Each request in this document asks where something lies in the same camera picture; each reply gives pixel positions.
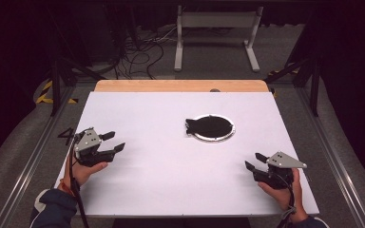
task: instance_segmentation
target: sleeve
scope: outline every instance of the sleeve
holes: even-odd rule
[[[293,224],[294,228],[329,228],[329,226],[320,218],[308,217],[299,223]]]
[[[76,199],[59,189],[44,190],[34,203],[30,228],[69,227],[76,214]]]

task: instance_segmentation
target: human hand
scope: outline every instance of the human hand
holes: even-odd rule
[[[61,186],[61,184],[58,186],[58,189],[64,192],[68,192],[65,188],[70,189],[69,156],[71,156],[71,154],[67,156],[65,175],[63,178],[63,183],[66,187]],[[97,173],[108,166],[108,163],[105,161],[97,163],[91,167],[81,165],[76,161],[75,157],[72,158],[72,161],[74,162],[74,164],[72,165],[72,175],[78,181],[80,186],[87,182],[90,175]]]
[[[307,213],[303,207],[303,199],[302,199],[302,189],[300,185],[300,174],[298,169],[292,168],[293,172],[293,183],[292,189],[295,197],[295,207],[297,209],[296,213],[290,216],[290,220],[293,223],[300,222],[308,218]],[[280,209],[286,211],[289,208],[289,200],[290,200],[290,192],[289,189],[273,189],[271,186],[264,182],[259,182],[259,187],[269,196],[274,198]]]

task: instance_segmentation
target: metal rail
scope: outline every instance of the metal rail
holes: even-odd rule
[[[23,197],[26,189],[28,188],[29,182],[31,181],[31,178],[38,166],[38,163],[40,162],[44,149],[46,148],[49,136],[52,132],[52,129],[58,122],[61,113],[64,110],[65,105],[67,104],[68,99],[70,98],[70,95],[73,92],[73,87],[66,87],[64,88],[64,93],[61,98],[61,106],[59,107],[57,113],[55,116],[50,117],[43,133],[38,140],[38,143],[34,147],[34,150],[32,151],[28,162],[26,163],[25,168],[23,169],[21,175],[19,176],[16,184],[14,185],[10,196],[8,197],[1,213],[0,213],[0,228],[7,227],[14,211],[16,210],[17,206],[19,205],[19,202],[21,198]]]
[[[318,133],[321,145],[323,146],[324,155],[327,159],[327,162],[331,166],[331,169],[333,170],[337,184],[339,185],[343,197],[346,199],[348,206],[351,209],[351,213],[354,216],[357,226],[365,228],[365,209],[360,196],[357,193],[355,186],[345,169],[345,166],[340,160],[336,150],[330,145],[330,142],[327,138],[327,133],[321,121],[318,117],[314,116],[313,111],[309,106],[310,100],[305,89],[296,88],[296,92],[304,109],[307,111],[307,116],[309,117],[313,128]]]

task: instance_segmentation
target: white tabletop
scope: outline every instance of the white tabletop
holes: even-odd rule
[[[224,142],[187,136],[185,119],[203,114],[227,117],[236,133]],[[91,126],[98,134],[116,132],[99,151],[125,143],[114,162],[82,187],[86,214],[94,217],[280,214],[244,161],[266,171],[255,153],[298,157],[269,92],[91,92],[76,131]],[[300,175],[305,210],[317,214]]]

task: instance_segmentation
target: white circular plate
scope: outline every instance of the white circular plate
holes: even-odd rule
[[[221,137],[217,137],[217,138],[208,138],[208,137],[204,137],[204,136],[202,136],[202,135],[200,135],[198,133],[195,133],[193,135],[195,138],[197,138],[199,140],[202,140],[202,141],[205,141],[205,142],[209,142],[209,143],[218,143],[218,142],[225,141],[228,138],[232,137],[233,134],[236,132],[236,127],[233,124],[233,122],[231,120],[229,120],[227,117],[224,117],[224,116],[221,116],[221,115],[218,115],[218,114],[201,115],[201,116],[198,116],[198,117],[194,118],[193,120],[194,121],[197,121],[197,120],[199,120],[201,118],[208,117],[208,116],[220,117],[220,118],[225,119],[226,121],[228,121],[232,125],[232,130],[227,135],[224,135],[224,136],[221,136]]]

